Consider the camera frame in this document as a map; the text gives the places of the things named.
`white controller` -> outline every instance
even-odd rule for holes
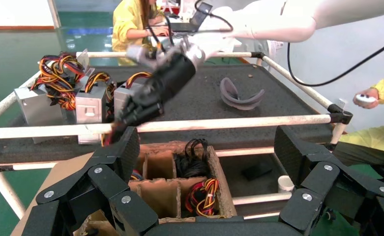
[[[377,101],[377,99],[375,97],[370,97],[366,94],[358,94],[355,96],[355,98],[357,99],[357,101],[361,107],[365,107],[365,106],[370,105],[371,103]]]

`white bucket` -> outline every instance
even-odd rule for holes
[[[295,187],[289,176],[280,176],[277,182],[279,183],[279,193],[290,193]]]

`curved gray object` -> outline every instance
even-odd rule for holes
[[[248,99],[240,100],[238,90],[229,78],[221,81],[221,98],[228,106],[239,110],[249,111],[256,108],[263,99],[264,89]]]

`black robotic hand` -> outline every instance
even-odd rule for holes
[[[128,126],[138,126],[164,114],[163,105],[173,98],[195,75],[194,63],[185,54],[176,52],[158,67],[140,90],[128,99],[125,108],[116,114],[112,132],[104,145],[117,142]]]

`laptop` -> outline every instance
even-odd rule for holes
[[[212,7],[212,5],[202,2],[198,8],[203,12],[209,13],[212,10]],[[189,20],[189,23],[171,23],[170,26],[173,32],[198,31],[206,16],[206,14],[196,11],[192,19]]]

